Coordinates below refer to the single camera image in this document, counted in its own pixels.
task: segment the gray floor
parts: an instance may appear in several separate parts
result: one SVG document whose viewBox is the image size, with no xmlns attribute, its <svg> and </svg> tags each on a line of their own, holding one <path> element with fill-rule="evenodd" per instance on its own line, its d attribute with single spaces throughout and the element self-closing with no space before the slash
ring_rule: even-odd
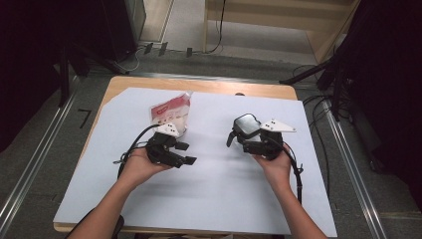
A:
<svg viewBox="0 0 422 239">
<path fill-rule="evenodd" d="M 177 52 L 167 52 L 164 56 L 158 57 L 158 52 L 153 51 L 148 55 L 139 54 L 139 58 L 140 67 L 132 73 L 133 75 L 150 72 L 214 76 L 238 78 L 237 81 L 249 79 L 250 82 L 262 84 L 276 84 L 277 80 L 290 77 L 298 66 L 222 56 L 195 55 L 186 58 L 184 53 Z M 129 61 L 126 64 L 133 65 L 135 61 Z M 108 81 L 112 77 L 112 74 L 100 66 L 92 64 L 92 68 L 89 76 L 81 79 L 72 107 L 5 238 L 62 238 L 64 236 L 63 233 L 54 230 L 52 220 L 66 192 Z M 315 88 L 315 81 L 314 77 L 310 77 L 296 85 L 300 100 L 320 94 Z M 31 158 L 48 127 L 49 120 L 57 111 L 58 101 L 59 93 L 55 93 L 25 126 L 13 144 L 0 153 L 2 163 L 0 180 L 3 182 L 0 184 L 0 199 L 2 201 L 11 192 Z M 314 105 L 315 103 L 306 107 L 310 122 Z M 82 128 L 80 127 L 86 114 L 79 112 L 79 109 L 93 111 Z M 394 175 L 372 172 L 367 154 L 353 126 L 348 123 L 348 120 L 342 120 L 341 125 L 369 194 L 378 209 L 386 235 L 390 238 L 421 238 L 422 217 L 409 195 L 407 186 Z M 314 133 L 313 137 L 325 186 L 328 186 L 327 173 L 329 172 L 330 175 L 329 200 L 338 238 L 371 238 L 365 216 L 327 120 L 322 119 L 318 122 L 318 126 L 327 148 L 329 170 L 326 167 L 317 135 Z M 124 238 L 131 236 L 131 234 L 122 234 Z"/>
</svg>

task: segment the white sheet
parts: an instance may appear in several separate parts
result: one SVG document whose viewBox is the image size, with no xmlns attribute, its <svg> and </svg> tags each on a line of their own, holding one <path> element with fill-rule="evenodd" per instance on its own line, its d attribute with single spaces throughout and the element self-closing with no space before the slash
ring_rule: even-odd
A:
<svg viewBox="0 0 422 239">
<path fill-rule="evenodd" d="M 181 92 L 127 89 L 103 107 L 85 155 L 75 171 L 54 222 L 78 223 L 116 180 L 119 160 L 137 135 L 149 126 L 149 107 Z M 335 237 L 329 203 L 302 102 L 194 93 L 182 155 L 196 156 L 154 175 L 134 190 L 122 210 L 125 226 L 194 229 L 233 233 L 290 234 L 283 211 L 258 163 L 241 145 L 225 145 L 233 120 L 253 114 L 293 126 L 285 132 L 302 173 L 303 206 L 329 237 Z M 152 130 L 140 141 L 148 140 Z M 291 175 L 296 192 L 296 180 Z"/>
</svg>

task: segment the floor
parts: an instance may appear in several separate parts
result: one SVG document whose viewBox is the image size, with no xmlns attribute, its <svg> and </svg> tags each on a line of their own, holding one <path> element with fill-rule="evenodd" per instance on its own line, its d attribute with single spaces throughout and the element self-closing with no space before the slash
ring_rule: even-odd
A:
<svg viewBox="0 0 422 239">
<path fill-rule="evenodd" d="M 215 77 L 216 80 L 225 81 L 277 84 L 278 80 L 287 79 L 304 71 L 309 67 L 307 65 L 316 63 L 307 39 L 300 31 L 260 27 L 251 30 L 248 26 L 229 23 L 223 24 L 221 52 L 213 55 L 197 54 L 186 58 L 186 48 L 200 49 L 201 40 L 198 40 L 198 36 L 202 34 L 200 28 L 203 20 L 200 19 L 200 12 L 189 10 L 187 7 L 200 9 L 203 6 L 201 3 L 202 1 L 174 1 L 162 39 L 162 42 L 168 42 L 164 56 L 158 56 L 159 44 L 154 44 L 158 49 L 146 55 L 140 51 L 121 65 L 126 68 L 139 65 L 131 72 L 134 76 L 148 73 L 176 74 Z M 196 18 L 198 22 L 189 21 L 186 19 L 187 15 Z M 208 24 L 210 39 L 217 39 L 217 32 L 213 31 L 215 22 Z M 248 38 L 240 37 L 245 33 Z M 284 43 L 277 44 L 278 42 L 273 42 L 272 39 L 283 39 Z M 209 48 L 212 48 L 216 41 L 210 40 L 209 43 Z M 25 126 L 13 144 L 0 153 L 2 165 L 5 165 L 0 167 L 0 181 L 3 182 L 0 184 L 2 202 L 9 198 L 8 195 L 15 188 L 27 165 L 32 165 L 37 171 L 29 182 L 30 187 L 24 192 L 26 197 L 17 201 L 18 207 L 11 214 L 13 221 L 6 227 L 2 226 L 0 238 L 63 238 L 64 234 L 52 228 L 52 220 L 93 124 L 94 119 L 90 117 L 87 123 L 82 125 L 87 116 L 84 110 L 92 111 L 92 116 L 98 112 L 107 83 L 112 77 L 108 70 L 95 63 L 91 63 L 91 67 L 87 78 L 75 79 L 75 96 L 69 101 L 68 108 L 64 109 L 66 111 L 57 110 L 56 103 L 60 93 L 55 93 Z M 316 78 L 317 76 L 312 76 L 295 85 L 299 100 L 321 94 L 316 89 Z M 309 122 L 313 121 L 314 109 L 317 113 L 325 111 L 322 106 L 317 108 L 317 102 L 307 105 Z M 56 114 L 63 114 L 64 118 L 59 121 L 59 128 L 53 130 L 53 141 L 47 144 L 45 151 L 34 153 L 39 149 L 39 142 L 45 140 L 44 132 L 49 130 L 50 121 L 56 118 Z M 339 146 L 344 146 L 344 142 L 338 142 L 333 130 L 336 123 L 329 117 L 318 121 L 327 159 L 317 132 L 313 130 L 319 167 L 325 180 L 338 238 L 422 238 L 422 217 L 409 195 L 407 185 L 394 175 L 373 172 L 368 164 L 367 152 L 353 125 L 348 120 L 342 120 L 338 125 L 346 139 L 350 155 L 344 155 L 344 150 L 340 150 Z M 41 158 L 39 164 L 31 164 L 34 158 Z M 350 158 L 355 163 L 362 185 L 356 185 L 350 174 L 347 165 Z M 373 214 L 363 212 L 368 205 L 362 204 L 358 196 L 361 191 L 356 188 L 363 188 L 373 203 L 372 208 L 378 218 L 372 220 L 379 220 L 377 225 L 381 228 L 375 229 L 381 233 L 371 231 L 374 226 L 368 224 L 371 220 L 366 216 Z M 121 236 L 132 238 L 130 234 Z"/>
</svg>

